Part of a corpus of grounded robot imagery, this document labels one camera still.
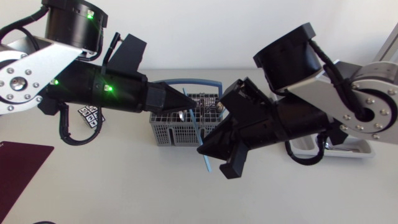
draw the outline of blue handle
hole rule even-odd
[[[159,80],[158,82],[166,82],[168,85],[173,84],[194,84],[194,85],[207,85],[218,87],[218,97],[221,98],[223,95],[223,84],[218,81],[204,80],[201,78],[173,78],[169,80]]]

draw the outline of white wall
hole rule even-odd
[[[30,15],[41,0],[7,1],[0,26]],[[311,22],[332,59],[368,63],[398,22],[397,0],[91,0],[114,32],[148,43],[141,68],[255,68],[252,56],[297,26]],[[43,36],[45,19],[28,26]],[[12,40],[19,34],[6,39]]]

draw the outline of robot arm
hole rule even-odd
[[[228,179],[241,177],[249,150],[277,142],[285,142],[289,155],[303,165],[322,159],[326,138],[333,144],[348,135],[398,144],[398,65],[332,63],[314,36],[304,24],[254,57],[281,100],[271,101],[248,78],[232,84],[220,99],[229,115],[198,152],[225,160],[220,169]],[[315,53],[325,62],[323,69]],[[289,151],[288,140],[316,133],[317,156],[300,159]]]
[[[132,35],[124,40],[116,33],[102,66],[88,62],[102,51],[103,28],[108,16],[82,0],[42,0],[40,11],[0,30],[0,41],[18,29],[26,39],[8,45],[0,42],[0,114],[38,106],[45,114],[60,111],[60,135],[68,144],[81,145],[100,132],[102,120],[91,138],[75,141],[68,133],[68,106],[93,105],[134,113],[169,113],[194,108],[196,103],[165,83],[148,82],[137,71],[146,43]],[[49,12],[45,38],[33,37],[23,26]],[[122,42],[112,55],[116,44]]]

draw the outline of metal bracket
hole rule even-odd
[[[30,55],[13,50],[0,52],[2,60],[17,59],[0,70],[0,97],[4,102],[0,105],[1,114],[19,111],[17,108],[27,110],[39,103],[39,91],[82,53],[82,49],[46,41],[50,43],[48,47]]]
[[[344,105],[333,84],[330,83],[329,78],[323,76],[323,74],[320,73],[312,78],[296,83],[288,87],[288,90],[343,123],[341,129],[352,136],[398,144],[395,134],[388,134],[389,137],[386,136],[383,140],[380,138],[381,133],[390,132],[390,129],[394,127],[393,125],[391,128],[385,130],[392,119],[391,113],[383,113],[383,111],[392,111],[387,102],[378,96],[358,91],[359,88],[358,90],[354,90],[355,95],[362,102],[363,106],[374,112],[374,119],[372,121],[362,122]],[[364,89],[385,90],[383,92],[386,93],[393,86],[396,88],[395,85],[388,86],[388,83],[377,80],[363,80],[355,83],[361,83],[361,88]]]

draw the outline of maroon mat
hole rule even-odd
[[[0,223],[53,149],[52,146],[0,143]]]

